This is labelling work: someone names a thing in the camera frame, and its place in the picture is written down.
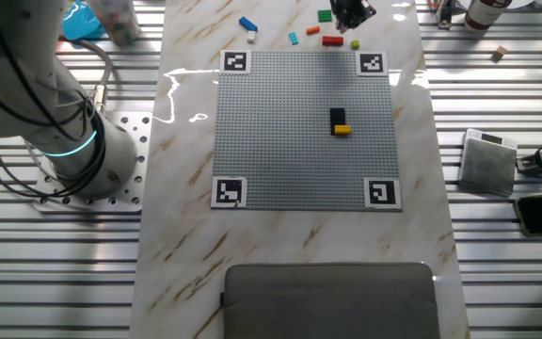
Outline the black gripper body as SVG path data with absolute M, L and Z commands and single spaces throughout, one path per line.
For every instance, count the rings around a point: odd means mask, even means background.
M 368 0 L 330 0 L 331 10 L 341 22 L 363 22 L 376 15 Z

